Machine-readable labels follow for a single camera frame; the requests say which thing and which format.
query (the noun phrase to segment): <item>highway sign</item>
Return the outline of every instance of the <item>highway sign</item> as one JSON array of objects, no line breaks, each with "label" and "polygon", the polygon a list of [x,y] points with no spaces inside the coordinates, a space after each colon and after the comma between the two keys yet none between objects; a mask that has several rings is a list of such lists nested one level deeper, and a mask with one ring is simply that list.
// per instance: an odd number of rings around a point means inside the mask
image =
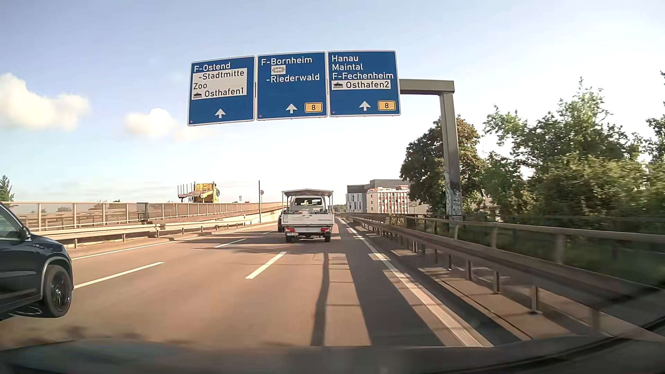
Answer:
[{"label": "highway sign", "polygon": [[256,119],[326,117],[326,53],[257,57]]},{"label": "highway sign", "polygon": [[330,116],[400,115],[395,51],[328,52]]},{"label": "highway sign", "polygon": [[192,63],[187,125],[254,120],[254,74],[254,56]]}]

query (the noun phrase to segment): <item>yellow truck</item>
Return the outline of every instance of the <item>yellow truck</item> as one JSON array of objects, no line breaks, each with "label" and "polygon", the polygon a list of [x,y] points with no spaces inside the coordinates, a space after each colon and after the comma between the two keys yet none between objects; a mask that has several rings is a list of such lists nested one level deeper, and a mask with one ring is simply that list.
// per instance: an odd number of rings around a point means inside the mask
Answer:
[{"label": "yellow truck", "polygon": [[178,198],[180,202],[184,202],[185,198],[190,202],[219,202],[219,188],[215,182],[212,183],[196,183],[194,182],[191,185],[194,190],[186,192],[189,190],[186,185],[178,187]]}]

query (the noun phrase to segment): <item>sky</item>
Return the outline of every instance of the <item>sky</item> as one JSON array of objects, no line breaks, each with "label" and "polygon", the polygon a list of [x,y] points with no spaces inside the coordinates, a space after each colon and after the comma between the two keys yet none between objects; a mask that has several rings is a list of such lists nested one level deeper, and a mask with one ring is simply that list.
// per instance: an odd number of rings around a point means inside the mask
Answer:
[{"label": "sky", "polygon": [[[0,175],[16,201],[167,202],[218,183],[223,201],[399,178],[409,142],[440,115],[402,95],[391,117],[187,127],[192,61],[395,50],[399,77],[455,82],[455,112],[482,131],[496,104],[534,121],[584,77],[610,120],[651,133],[664,112],[662,1],[0,2]],[[306,134],[293,146],[293,136]],[[303,156],[302,149],[311,151]],[[481,155],[507,149],[482,138]]]}]

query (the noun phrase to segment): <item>truck roof rack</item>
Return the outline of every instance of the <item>truck roof rack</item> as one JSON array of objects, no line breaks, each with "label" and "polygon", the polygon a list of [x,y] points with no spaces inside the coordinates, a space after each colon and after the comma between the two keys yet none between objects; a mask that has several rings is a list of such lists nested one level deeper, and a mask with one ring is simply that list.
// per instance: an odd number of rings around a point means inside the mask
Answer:
[{"label": "truck roof rack", "polygon": [[288,190],[282,191],[286,197],[298,195],[315,195],[315,196],[332,196],[333,191],[330,190],[317,190],[314,188],[304,188],[302,190]]}]

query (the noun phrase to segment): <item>dark blue suv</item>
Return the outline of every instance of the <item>dark blue suv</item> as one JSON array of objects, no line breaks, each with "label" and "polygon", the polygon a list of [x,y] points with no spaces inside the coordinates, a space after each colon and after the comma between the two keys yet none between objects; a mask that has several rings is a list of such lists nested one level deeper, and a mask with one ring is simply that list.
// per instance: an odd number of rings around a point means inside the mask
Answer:
[{"label": "dark blue suv", "polygon": [[[65,246],[30,233],[0,204],[0,319],[9,313],[62,317],[72,303],[72,260]],[[31,313],[22,313],[32,306]]]}]

